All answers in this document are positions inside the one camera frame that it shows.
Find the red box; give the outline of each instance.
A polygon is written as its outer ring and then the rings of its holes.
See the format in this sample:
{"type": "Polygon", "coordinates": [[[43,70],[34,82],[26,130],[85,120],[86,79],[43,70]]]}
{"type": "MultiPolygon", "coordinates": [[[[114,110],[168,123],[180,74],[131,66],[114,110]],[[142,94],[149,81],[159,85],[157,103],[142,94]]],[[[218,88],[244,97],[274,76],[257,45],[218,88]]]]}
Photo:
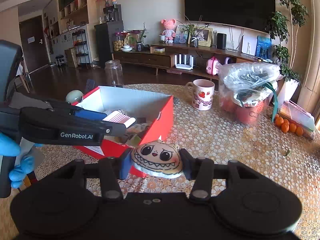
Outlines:
{"type": "MultiPolygon", "coordinates": [[[[81,103],[76,102],[73,105],[96,112],[122,109],[130,117],[146,117],[148,121],[153,120],[140,144],[158,139],[165,140],[173,125],[173,96],[161,93],[99,86],[84,95],[81,103]]],[[[109,156],[119,157],[128,146],[103,139],[100,147],[75,148],[96,159],[102,159],[109,156]]],[[[143,178],[146,176],[134,167],[130,173],[143,178]]]]}

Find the blue glove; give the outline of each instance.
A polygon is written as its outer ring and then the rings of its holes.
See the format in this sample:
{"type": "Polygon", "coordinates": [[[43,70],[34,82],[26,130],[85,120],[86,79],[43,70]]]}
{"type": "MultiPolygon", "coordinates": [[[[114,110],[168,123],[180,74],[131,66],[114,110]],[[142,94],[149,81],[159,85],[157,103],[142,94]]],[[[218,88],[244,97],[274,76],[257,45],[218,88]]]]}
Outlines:
{"type": "MultiPolygon", "coordinates": [[[[17,157],[21,153],[20,146],[8,136],[0,133],[0,149],[3,156],[17,157]]],[[[20,164],[9,172],[11,187],[18,188],[25,176],[34,170],[34,157],[26,154],[21,158],[20,164]]]]}

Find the green ribbon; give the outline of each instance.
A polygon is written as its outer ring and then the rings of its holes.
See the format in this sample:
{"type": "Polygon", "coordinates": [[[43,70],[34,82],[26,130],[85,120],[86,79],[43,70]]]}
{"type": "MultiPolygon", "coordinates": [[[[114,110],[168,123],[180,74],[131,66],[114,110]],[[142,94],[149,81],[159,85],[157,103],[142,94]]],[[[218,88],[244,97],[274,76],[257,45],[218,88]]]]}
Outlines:
{"type": "Polygon", "coordinates": [[[263,87],[266,87],[266,88],[269,88],[272,92],[273,92],[273,104],[274,104],[274,107],[273,107],[273,113],[272,113],[272,120],[271,122],[274,122],[275,120],[275,116],[278,112],[278,98],[277,98],[277,93],[276,91],[273,89],[273,86],[271,85],[270,82],[267,82],[265,84],[262,85],[263,87]]]}

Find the painting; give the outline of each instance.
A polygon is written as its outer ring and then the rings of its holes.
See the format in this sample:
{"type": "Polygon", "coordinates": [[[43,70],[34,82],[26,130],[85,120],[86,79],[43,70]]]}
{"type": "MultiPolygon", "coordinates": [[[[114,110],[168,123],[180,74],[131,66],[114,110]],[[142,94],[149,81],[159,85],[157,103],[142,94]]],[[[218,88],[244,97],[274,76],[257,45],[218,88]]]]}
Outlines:
{"type": "Polygon", "coordinates": [[[173,40],[174,43],[186,44],[188,40],[188,32],[183,32],[183,25],[178,25],[176,30],[176,36],[173,40]]]}
{"type": "Polygon", "coordinates": [[[204,28],[201,30],[196,30],[196,35],[199,39],[199,46],[210,47],[211,41],[212,41],[212,33],[213,33],[212,28],[204,28]]]}
{"type": "Polygon", "coordinates": [[[268,59],[271,57],[272,45],[271,39],[258,36],[256,57],[268,59]]]}

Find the wooden door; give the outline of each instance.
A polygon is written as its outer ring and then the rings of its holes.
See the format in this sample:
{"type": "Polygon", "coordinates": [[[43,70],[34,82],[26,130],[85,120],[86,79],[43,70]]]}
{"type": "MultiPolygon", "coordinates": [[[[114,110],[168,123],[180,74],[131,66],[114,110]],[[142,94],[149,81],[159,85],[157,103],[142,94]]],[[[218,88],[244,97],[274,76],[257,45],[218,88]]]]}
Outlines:
{"type": "Polygon", "coordinates": [[[49,63],[42,29],[42,16],[20,22],[19,26],[23,55],[28,72],[31,73],[49,63]]]}

